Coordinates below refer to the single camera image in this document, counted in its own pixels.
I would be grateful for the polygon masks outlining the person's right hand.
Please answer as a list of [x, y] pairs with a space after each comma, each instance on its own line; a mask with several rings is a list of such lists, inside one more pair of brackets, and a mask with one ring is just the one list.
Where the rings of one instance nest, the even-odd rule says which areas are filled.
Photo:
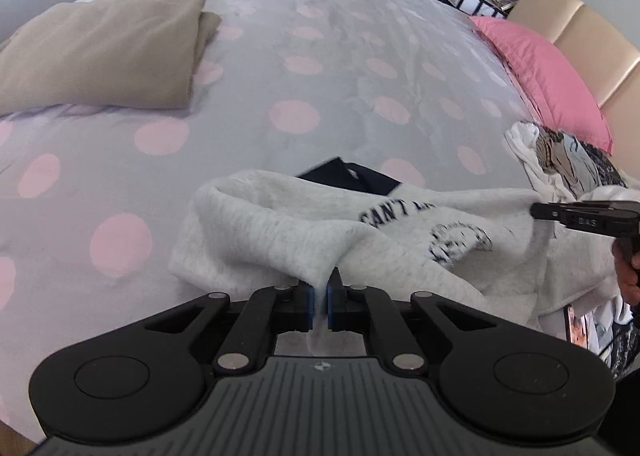
[[630, 306], [637, 306], [640, 301], [639, 289], [639, 254], [635, 254], [631, 260], [626, 260], [620, 247], [620, 239], [612, 244], [615, 273], [620, 294]]

